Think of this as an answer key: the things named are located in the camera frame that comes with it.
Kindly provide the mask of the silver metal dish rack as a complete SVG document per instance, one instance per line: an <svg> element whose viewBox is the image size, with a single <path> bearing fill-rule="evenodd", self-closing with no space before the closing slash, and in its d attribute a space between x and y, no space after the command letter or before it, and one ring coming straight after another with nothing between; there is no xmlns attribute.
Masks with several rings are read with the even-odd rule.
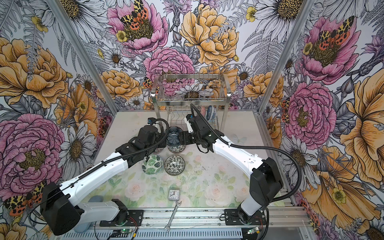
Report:
<svg viewBox="0 0 384 240"><path fill-rule="evenodd" d="M155 75L150 97L157 117L161 107L165 108L170 126L187 130L185 117L194 104L206 118L208 106L215 106L217 115L208 123L223 131L233 91L226 74L160 74Z"/></svg>

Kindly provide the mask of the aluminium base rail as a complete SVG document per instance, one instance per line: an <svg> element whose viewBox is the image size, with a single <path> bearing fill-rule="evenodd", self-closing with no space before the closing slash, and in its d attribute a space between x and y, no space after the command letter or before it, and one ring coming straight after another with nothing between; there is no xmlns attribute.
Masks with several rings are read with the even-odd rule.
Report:
<svg viewBox="0 0 384 240"><path fill-rule="evenodd" d="M314 240L302 207L269 207L243 224L236 208L179 207L169 232L164 230L174 208L129 209L123 226L96 222L64 240Z"/></svg>

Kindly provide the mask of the blue floral bowl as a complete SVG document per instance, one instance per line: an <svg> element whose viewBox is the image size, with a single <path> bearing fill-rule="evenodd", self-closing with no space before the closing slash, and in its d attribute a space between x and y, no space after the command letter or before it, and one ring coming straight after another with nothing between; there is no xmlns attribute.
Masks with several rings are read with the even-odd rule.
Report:
<svg viewBox="0 0 384 240"><path fill-rule="evenodd" d="M215 106L208 106L206 110L206 119L207 121L214 121L217 115L217 110Z"/></svg>

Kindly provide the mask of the silver metal wrench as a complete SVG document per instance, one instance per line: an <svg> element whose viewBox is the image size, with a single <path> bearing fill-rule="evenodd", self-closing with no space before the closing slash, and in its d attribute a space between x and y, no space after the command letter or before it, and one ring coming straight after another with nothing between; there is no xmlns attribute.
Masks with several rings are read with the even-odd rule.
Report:
<svg viewBox="0 0 384 240"><path fill-rule="evenodd" d="M172 214L171 214L171 217L170 217L170 219L169 219L167 225L164 227L164 230L165 230L166 232L169 232L169 231L170 231L170 229L171 229L171 225L172 225L172 222L173 222L173 219L175 218L176 212L177 212L178 208L179 208L181 205L182 205L182 201L176 201L176 204L175 204L175 207L174 207L173 212L172 212Z"/></svg>

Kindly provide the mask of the green leaf pattern bowl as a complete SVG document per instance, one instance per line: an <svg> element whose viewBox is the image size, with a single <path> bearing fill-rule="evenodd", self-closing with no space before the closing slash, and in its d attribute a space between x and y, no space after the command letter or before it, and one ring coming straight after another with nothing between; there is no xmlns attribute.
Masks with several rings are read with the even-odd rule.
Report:
<svg viewBox="0 0 384 240"><path fill-rule="evenodd" d="M163 167L164 161L158 155L145 157L142 163L142 170L147 175L157 174Z"/></svg>

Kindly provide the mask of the small square white clock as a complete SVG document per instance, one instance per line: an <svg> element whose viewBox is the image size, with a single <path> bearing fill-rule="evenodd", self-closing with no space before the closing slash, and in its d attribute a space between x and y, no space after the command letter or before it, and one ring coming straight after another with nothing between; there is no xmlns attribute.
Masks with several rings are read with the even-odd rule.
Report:
<svg viewBox="0 0 384 240"><path fill-rule="evenodd" d="M169 201L179 201L180 200L180 189L170 188L168 194Z"/></svg>

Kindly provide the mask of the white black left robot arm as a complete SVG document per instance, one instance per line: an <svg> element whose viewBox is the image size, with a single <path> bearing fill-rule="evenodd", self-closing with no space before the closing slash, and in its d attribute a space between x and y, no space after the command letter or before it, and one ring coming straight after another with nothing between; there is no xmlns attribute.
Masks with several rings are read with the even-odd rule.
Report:
<svg viewBox="0 0 384 240"><path fill-rule="evenodd" d="M159 132L155 119L139 130L136 137L119 146L105 160L83 174L61 184L50 183L42 193L40 213L54 235L63 235L77 225L93 221L122 222L127 218L124 204L118 200L93 203L91 207L81 205L82 200L111 177L123 172L153 153L164 144L170 132L166 128Z"/></svg>

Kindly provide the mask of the black leaf pattern bowl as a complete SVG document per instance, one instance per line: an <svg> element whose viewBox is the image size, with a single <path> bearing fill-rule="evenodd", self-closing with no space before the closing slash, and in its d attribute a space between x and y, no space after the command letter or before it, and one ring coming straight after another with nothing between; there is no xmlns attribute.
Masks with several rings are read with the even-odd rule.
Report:
<svg viewBox="0 0 384 240"><path fill-rule="evenodd" d="M186 149L186 145L168 146L168 150L173 154L179 154Z"/></svg>
<svg viewBox="0 0 384 240"><path fill-rule="evenodd" d="M164 169L171 176L180 175L186 167L185 160L178 155L169 156L164 162Z"/></svg>

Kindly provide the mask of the dark blue petal bowl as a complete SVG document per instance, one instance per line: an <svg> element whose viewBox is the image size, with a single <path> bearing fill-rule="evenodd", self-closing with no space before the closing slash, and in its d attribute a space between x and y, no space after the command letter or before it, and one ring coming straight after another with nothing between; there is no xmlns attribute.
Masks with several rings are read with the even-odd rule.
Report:
<svg viewBox="0 0 384 240"><path fill-rule="evenodd" d="M170 127L169 134L166 139L167 146L177 147L181 145L181 133L183 130L177 126Z"/></svg>

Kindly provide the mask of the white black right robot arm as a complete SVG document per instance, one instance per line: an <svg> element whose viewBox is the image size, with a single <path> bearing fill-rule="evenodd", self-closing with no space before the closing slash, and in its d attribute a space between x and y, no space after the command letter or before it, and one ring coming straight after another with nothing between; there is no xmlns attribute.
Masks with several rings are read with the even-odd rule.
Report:
<svg viewBox="0 0 384 240"><path fill-rule="evenodd" d="M209 152L222 156L241 169L250 179L249 196L238 207L238 216L248 224L255 213L273 202L283 188L283 181L277 163L262 159L235 145L222 132L215 130L204 118L188 114L185 117L188 130L180 134L182 144L195 144Z"/></svg>

